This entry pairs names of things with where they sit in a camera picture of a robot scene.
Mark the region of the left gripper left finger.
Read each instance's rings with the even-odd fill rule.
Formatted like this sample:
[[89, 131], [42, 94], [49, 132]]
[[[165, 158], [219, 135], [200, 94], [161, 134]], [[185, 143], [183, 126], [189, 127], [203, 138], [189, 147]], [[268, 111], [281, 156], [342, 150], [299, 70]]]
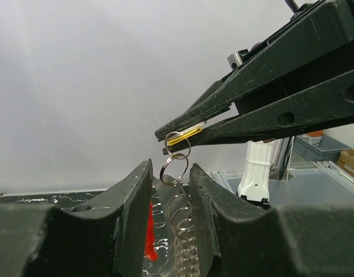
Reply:
[[70, 211], [0, 204], [0, 276], [141, 276], [152, 179], [145, 160]]

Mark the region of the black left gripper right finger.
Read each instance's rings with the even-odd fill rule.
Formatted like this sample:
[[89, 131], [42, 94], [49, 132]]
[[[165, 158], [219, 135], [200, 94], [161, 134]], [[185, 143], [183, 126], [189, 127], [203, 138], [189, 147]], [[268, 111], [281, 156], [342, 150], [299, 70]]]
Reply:
[[354, 205], [263, 209], [189, 173], [201, 276], [354, 276]]

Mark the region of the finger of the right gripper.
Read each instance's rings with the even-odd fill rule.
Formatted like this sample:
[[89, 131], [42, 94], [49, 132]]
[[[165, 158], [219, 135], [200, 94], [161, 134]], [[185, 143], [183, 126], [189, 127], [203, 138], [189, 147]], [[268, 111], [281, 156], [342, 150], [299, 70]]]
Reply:
[[175, 143], [172, 150], [282, 139], [354, 123], [354, 65], [331, 74], [320, 70], [313, 75], [306, 69], [305, 76], [286, 74], [254, 88], [234, 84], [234, 76], [231, 72], [212, 83], [185, 112], [162, 126], [162, 140], [229, 111], [231, 105], [238, 114]]

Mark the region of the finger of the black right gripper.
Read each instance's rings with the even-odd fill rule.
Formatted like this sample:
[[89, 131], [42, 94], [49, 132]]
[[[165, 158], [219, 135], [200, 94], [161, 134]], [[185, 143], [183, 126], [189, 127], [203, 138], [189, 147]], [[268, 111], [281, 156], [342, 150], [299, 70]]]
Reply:
[[231, 79], [254, 88], [286, 74], [305, 76], [306, 69], [331, 74], [353, 65], [354, 1], [318, 1], [249, 51]]

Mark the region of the yellow headed key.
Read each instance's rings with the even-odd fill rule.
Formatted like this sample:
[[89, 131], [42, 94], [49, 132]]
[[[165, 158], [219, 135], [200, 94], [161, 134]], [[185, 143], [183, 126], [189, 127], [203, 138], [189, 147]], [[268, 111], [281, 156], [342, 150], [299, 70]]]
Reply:
[[200, 133], [203, 130], [203, 126], [206, 123], [207, 123], [206, 121], [203, 121], [203, 122], [197, 123], [196, 125], [193, 125], [193, 126], [187, 128], [185, 130], [172, 132], [171, 135], [169, 135], [166, 140], [167, 145], [172, 146], [172, 145], [178, 144], [179, 142]]

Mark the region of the metal keyring with spring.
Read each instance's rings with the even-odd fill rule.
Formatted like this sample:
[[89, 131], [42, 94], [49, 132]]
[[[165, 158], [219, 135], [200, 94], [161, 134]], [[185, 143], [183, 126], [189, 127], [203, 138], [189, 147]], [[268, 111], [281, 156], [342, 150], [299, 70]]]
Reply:
[[[160, 173], [160, 181], [172, 189], [172, 195], [168, 197], [166, 204], [166, 219], [173, 235], [172, 255], [174, 276], [200, 276], [198, 248], [196, 245], [195, 226], [192, 219], [192, 207], [190, 195], [183, 188], [181, 181], [189, 167], [188, 157], [190, 153], [173, 153], [167, 145], [165, 137], [165, 150], [169, 157], [163, 164]], [[185, 161], [185, 169], [178, 178], [166, 177], [165, 171], [173, 161]]]

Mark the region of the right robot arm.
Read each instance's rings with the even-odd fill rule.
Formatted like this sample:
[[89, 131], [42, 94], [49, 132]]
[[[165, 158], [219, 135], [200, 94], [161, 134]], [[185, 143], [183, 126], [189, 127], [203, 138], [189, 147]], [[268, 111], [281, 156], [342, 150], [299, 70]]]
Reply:
[[168, 155], [247, 143], [237, 195], [264, 207], [274, 140], [354, 123], [354, 1], [288, 5], [288, 23], [231, 54], [230, 73], [155, 131]]

